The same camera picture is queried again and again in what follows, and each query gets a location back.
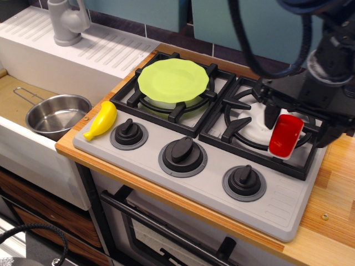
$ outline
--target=teal cabinet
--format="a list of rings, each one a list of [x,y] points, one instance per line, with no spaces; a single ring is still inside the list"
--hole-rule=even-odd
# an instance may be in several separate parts
[[[87,9],[173,32],[186,25],[188,6],[188,0],[85,0]]]
[[[301,47],[301,17],[284,10],[276,0],[240,0],[241,16],[256,55],[294,63]],[[192,0],[195,38],[241,50],[227,0]],[[313,16],[314,50],[321,38],[322,21]]]

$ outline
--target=wooden drawer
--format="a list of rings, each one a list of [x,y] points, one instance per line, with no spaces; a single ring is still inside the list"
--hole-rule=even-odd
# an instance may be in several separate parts
[[[102,247],[90,217],[76,211],[74,207],[71,208],[71,205],[59,202],[50,194],[42,192],[34,185],[1,168],[0,188],[19,201],[25,209],[33,210],[36,215],[45,217],[49,223],[95,247]]]
[[[30,213],[14,206],[14,209],[18,213],[18,215],[21,217],[22,221],[25,224],[28,223],[46,223],[47,222],[39,219],[36,216],[31,215]],[[63,246],[63,241],[62,239],[55,234],[54,232],[50,230],[45,230],[45,229],[34,229],[34,233],[51,240],[55,244],[58,244],[60,246]],[[97,266],[110,266],[107,257],[104,254],[99,253],[93,248],[89,248],[87,245],[83,244],[82,242],[78,241],[77,239],[71,237],[68,234],[65,234],[68,240],[68,248],[71,252],[80,255],[91,262],[95,263]]]

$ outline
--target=faucet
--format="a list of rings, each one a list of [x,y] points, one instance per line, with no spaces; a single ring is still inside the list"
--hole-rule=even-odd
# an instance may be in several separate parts
[[[84,0],[77,0],[79,11],[71,10],[68,0],[48,0],[50,20],[54,30],[54,41],[60,46],[70,46],[82,38],[81,32],[90,27]]]

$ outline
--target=oven handle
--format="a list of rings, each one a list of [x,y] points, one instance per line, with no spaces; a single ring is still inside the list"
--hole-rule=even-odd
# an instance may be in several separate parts
[[[155,232],[161,234],[166,238],[171,239],[173,242],[181,245],[182,247],[185,247],[187,250],[195,253],[196,255],[200,256],[207,262],[210,262],[213,265],[218,265],[218,266],[233,266],[233,264],[230,264],[227,261],[223,261],[223,260],[228,260],[231,251],[234,249],[236,245],[236,242],[232,238],[229,237],[226,238],[229,240],[230,243],[228,247],[229,251],[227,252],[229,253],[228,256],[225,256],[226,253],[224,252],[224,250],[222,250],[221,248],[219,249],[217,256],[223,259],[221,260],[220,258],[216,257],[214,254],[210,253],[208,250],[199,246],[198,244],[192,242],[191,240],[186,239],[185,237],[167,228],[162,223],[152,219],[151,217],[145,215],[143,212],[140,212],[137,209],[125,203],[124,202],[125,199],[132,191],[133,189],[127,186],[121,187],[115,195],[111,195],[107,190],[105,190],[100,194],[100,199],[106,202],[107,204],[111,205],[112,207],[116,208],[118,211],[140,222],[144,226],[154,230]]]

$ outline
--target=red plastic cup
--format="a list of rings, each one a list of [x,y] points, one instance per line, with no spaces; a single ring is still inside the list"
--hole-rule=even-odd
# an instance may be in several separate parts
[[[293,115],[280,115],[272,132],[268,146],[269,153],[274,157],[288,160],[295,149],[304,124],[300,118]]]

